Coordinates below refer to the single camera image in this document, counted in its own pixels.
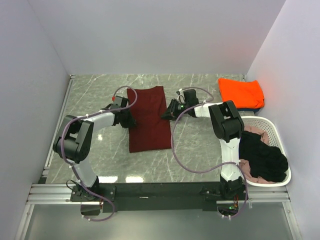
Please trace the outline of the dark red t-shirt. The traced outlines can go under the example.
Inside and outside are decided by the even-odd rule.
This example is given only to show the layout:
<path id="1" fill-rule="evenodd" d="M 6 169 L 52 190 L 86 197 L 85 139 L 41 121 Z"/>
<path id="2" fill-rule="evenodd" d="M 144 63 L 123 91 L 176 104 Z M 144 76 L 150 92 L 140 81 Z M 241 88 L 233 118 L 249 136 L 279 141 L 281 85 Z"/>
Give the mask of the dark red t-shirt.
<path id="1" fill-rule="evenodd" d="M 138 153 L 171 148 L 170 122 L 161 115 L 167 110 L 163 86 L 149 89 L 127 89 L 129 109 L 136 126 L 129 129 L 129 152 Z"/>

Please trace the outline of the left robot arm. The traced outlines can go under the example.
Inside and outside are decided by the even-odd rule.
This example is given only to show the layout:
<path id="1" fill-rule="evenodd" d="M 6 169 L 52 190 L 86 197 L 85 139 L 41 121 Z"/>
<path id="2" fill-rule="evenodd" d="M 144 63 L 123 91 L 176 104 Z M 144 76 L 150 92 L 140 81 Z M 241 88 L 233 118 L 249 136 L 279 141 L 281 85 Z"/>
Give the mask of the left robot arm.
<path id="1" fill-rule="evenodd" d="M 129 109 L 100 110 L 78 117 L 67 115 L 53 142 L 53 151 L 70 166 L 77 184 L 83 188 L 82 195 L 88 201 L 94 201 L 100 195 L 99 177 L 89 160 L 93 133 L 117 124 L 130 129 L 136 126 L 136 121 Z"/>

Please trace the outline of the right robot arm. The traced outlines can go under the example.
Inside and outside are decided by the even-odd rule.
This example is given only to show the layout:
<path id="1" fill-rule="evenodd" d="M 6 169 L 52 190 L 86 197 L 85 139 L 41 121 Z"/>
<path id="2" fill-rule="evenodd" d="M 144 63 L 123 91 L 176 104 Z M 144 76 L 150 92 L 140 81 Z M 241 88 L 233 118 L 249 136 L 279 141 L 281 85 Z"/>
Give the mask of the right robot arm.
<path id="1" fill-rule="evenodd" d="M 178 121 L 185 113 L 194 118 L 209 118 L 213 132 L 219 139 L 222 162 L 208 170 L 191 170 L 184 166 L 175 153 L 174 137 L 170 137 L 173 157 L 176 162 L 186 171 L 194 174 L 205 174 L 221 168 L 219 194 L 226 200 L 243 191 L 247 181 L 240 168 L 239 145 L 244 122 L 233 101 L 220 103 L 198 103 L 191 105 L 189 102 L 180 103 L 172 99 L 167 110 L 161 115 L 164 120 Z"/>

